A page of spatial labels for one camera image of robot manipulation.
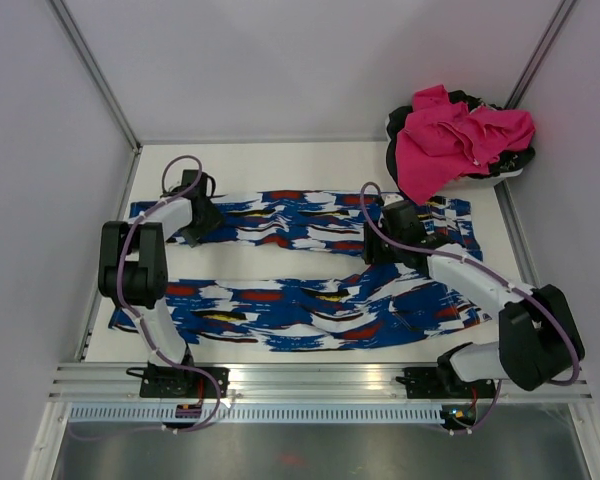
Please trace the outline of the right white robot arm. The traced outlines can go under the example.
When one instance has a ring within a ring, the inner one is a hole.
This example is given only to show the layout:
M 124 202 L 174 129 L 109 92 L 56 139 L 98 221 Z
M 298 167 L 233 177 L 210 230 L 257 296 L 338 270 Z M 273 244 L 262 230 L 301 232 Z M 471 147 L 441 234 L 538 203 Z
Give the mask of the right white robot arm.
M 564 293 L 554 285 L 515 284 L 473 257 L 442 233 L 429 233 L 415 206 L 398 194 L 378 201 L 377 220 L 364 226 L 363 258 L 371 264 L 401 263 L 451 288 L 498 323 L 497 340 L 461 344 L 437 359 L 436 384 L 460 395 L 471 383 L 510 380 L 525 391 L 573 384 L 584 359 L 582 344 Z

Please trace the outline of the blue white patterned trousers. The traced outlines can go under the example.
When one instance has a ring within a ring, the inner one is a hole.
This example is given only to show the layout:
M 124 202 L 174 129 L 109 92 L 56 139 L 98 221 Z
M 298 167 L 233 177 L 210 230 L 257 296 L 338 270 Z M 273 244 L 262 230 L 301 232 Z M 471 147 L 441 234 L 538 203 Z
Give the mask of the blue white patterned trousers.
M 381 217 L 376 195 L 274 190 L 216 197 L 222 224 L 208 244 L 235 243 L 360 258 L 364 227 Z M 344 278 L 169 283 L 166 303 L 189 343 L 237 343 L 273 352 L 406 345 L 486 322 L 458 292 L 401 264 L 369 265 Z

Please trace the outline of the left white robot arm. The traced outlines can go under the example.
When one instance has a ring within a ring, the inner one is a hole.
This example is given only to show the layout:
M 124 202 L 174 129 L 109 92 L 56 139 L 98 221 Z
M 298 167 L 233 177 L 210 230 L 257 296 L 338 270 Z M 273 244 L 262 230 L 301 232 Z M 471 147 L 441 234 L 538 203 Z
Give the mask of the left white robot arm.
M 131 367 L 142 398 L 224 398 L 228 371 L 195 365 L 167 305 L 166 245 L 180 238 L 190 247 L 223 224 L 213 204 L 216 182 L 201 170 L 185 170 L 181 183 L 156 201 L 131 208 L 126 220 L 101 230 L 98 290 L 116 312 L 132 320 L 148 350 L 144 367 Z

